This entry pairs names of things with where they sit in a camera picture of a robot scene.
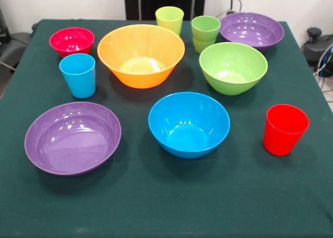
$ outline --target orange bowl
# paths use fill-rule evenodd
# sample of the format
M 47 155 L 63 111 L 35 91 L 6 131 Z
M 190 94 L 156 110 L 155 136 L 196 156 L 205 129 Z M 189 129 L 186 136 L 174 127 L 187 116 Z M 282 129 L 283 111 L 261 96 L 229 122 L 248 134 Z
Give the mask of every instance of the orange bowl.
M 146 89 L 161 84 L 182 59 L 183 40 L 150 24 L 111 31 L 98 44 L 99 59 L 127 86 Z

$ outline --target green tablecloth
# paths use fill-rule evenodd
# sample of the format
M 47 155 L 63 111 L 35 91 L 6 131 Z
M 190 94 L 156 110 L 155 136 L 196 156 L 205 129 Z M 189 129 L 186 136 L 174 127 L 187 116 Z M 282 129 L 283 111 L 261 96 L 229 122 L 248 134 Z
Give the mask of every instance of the green tablecloth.
M 98 59 L 100 39 L 133 21 L 42 20 L 0 101 L 0 237 L 332 237 L 333 114 L 291 32 L 265 56 L 266 76 L 251 90 L 224 96 L 205 81 L 184 22 L 185 56 L 148 90 L 126 87 Z M 40 114 L 77 101 L 58 69 L 49 37 L 65 27 L 95 34 L 97 91 L 87 99 L 120 119 L 122 139 L 103 166 L 65 178 L 35 168 L 24 136 Z M 196 91 L 221 102 L 228 137 L 213 153 L 182 160 L 165 152 L 147 118 L 161 97 Z M 310 128 L 287 157 L 262 145 L 274 104 L 303 109 Z

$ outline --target plastic bowl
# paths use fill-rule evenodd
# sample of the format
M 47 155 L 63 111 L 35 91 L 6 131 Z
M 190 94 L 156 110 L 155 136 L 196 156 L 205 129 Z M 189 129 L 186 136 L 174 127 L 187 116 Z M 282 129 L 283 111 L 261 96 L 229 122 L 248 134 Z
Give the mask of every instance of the plastic bowl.
M 111 110 L 74 102 L 40 115 L 29 127 L 24 146 L 30 161 L 41 170 L 77 176 L 102 165 L 120 138 L 120 122 Z
M 73 27 L 57 31 L 50 37 L 51 47 L 61 57 L 75 53 L 88 54 L 94 44 L 94 34 L 85 28 Z
M 211 97 L 195 92 L 180 92 L 160 99 L 150 110 L 148 124 L 165 150 L 187 159 L 214 150 L 230 129 L 225 108 Z
M 184 56 L 185 45 L 176 33 L 166 28 L 135 24 L 104 36 L 97 53 L 122 83 L 146 89 L 168 77 Z
M 258 50 L 239 43 L 218 43 L 199 57 L 207 82 L 225 95 L 238 95 L 255 86 L 266 74 L 267 60 Z
M 221 35 L 230 42 L 250 45 L 261 52 L 280 42 L 285 31 L 281 24 L 262 14 L 239 12 L 221 20 Z

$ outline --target purple bowl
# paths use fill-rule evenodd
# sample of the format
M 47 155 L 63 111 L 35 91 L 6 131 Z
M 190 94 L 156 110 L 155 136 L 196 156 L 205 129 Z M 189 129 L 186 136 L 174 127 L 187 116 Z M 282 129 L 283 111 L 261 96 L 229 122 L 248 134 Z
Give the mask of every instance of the purple bowl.
M 220 34 L 227 41 L 247 44 L 265 52 L 283 39 L 285 31 L 281 24 L 265 15 L 239 12 L 221 20 Z
M 105 162 L 121 137 L 118 118 L 94 103 L 59 105 L 39 116 L 29 127 L 24 146 L 30 161 L 60 176 L 87 173 Z

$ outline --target red bowl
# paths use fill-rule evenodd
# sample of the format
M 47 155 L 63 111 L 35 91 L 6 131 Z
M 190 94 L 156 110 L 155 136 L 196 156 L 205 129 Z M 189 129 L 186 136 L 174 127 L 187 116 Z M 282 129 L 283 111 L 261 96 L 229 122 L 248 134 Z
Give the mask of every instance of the red bowl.
M 50 37 L 50 45 L 62 57 L 75 53 L 88 54 L 95 36 L 85 28 L 73 27 L 57 31 Z

